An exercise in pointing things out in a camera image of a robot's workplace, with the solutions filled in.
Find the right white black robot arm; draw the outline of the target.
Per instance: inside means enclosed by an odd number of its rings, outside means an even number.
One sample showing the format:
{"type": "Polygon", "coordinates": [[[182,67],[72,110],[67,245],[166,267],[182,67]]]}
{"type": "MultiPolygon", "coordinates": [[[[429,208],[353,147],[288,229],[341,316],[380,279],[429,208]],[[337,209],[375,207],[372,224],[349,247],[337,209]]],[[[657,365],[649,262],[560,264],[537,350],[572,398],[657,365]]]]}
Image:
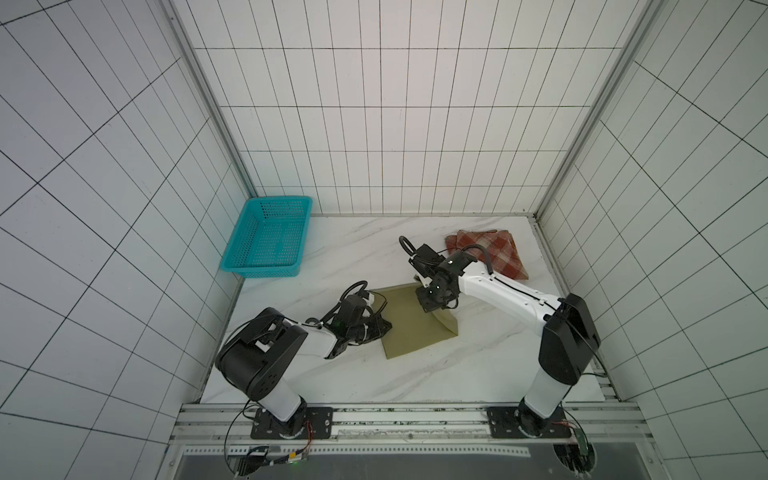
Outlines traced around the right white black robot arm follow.
{"type": "Polygon", "coordinates": [[[465,295],[512,315],[540,338],[539,367],[511,425],[523,437],[542,437],[564,413],[563,400],[597,357],[601,340],[586,301],[576,294],[544,294],[495,272],[491,255],[478,244],[449,256],[426,244],[415,247],[405,236],[399,244],[421,282],[416,296],[425,312],[455,308],[465,295]]]}

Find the red plaid skirt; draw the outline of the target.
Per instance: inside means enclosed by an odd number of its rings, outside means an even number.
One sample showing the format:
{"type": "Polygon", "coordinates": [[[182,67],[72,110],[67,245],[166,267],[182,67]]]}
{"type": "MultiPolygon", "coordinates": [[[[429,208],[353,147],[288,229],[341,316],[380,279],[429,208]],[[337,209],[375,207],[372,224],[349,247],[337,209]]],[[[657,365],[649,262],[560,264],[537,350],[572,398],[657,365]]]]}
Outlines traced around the red plaid skirt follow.
{"type": "Polygon", "coordinates": [[[455,234],[445,237],[445,246],[449,253],[453,253],[471,244],[477,244],[485,248],[490,255],[492,268],[496,273],[516,281],[526,281],[529,279],[514,238],[508,230],[459,230],[455,234]]]}

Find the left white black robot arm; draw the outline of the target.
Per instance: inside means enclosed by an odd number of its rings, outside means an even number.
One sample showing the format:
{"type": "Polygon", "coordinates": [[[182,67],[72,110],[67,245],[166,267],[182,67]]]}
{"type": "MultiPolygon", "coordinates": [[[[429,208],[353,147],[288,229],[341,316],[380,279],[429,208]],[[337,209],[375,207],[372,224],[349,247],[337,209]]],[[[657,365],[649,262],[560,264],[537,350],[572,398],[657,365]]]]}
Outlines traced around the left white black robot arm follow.
{"type": "Polygon", "coordinates": [[[297,355],[333,360],[348,348],[382,339],[392,329],[384,319],[386,296],[358,281],[323,317],[292,320],[268,307],[232,333],[214,366],[228,384],[260,407],[254,420],[285,438],[309,432],[307,402],[283,379],[297,355]]]}

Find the olive green skirt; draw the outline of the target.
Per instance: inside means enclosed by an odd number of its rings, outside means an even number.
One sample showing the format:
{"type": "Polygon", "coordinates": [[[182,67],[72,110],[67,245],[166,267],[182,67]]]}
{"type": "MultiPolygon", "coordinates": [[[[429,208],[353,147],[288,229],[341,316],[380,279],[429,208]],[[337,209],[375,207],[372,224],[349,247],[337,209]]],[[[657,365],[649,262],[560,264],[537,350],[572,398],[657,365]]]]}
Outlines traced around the olive green skirt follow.
{"type": "Polygon", "coordinates": [[[376,289],[374,308],[384,301],[382,317],[392,328],[381,343],[388,360],[427,348],[444,340],[457,337],[459,326],[450,310],[425,312],[419,303],[418,283],[376,289]]]}

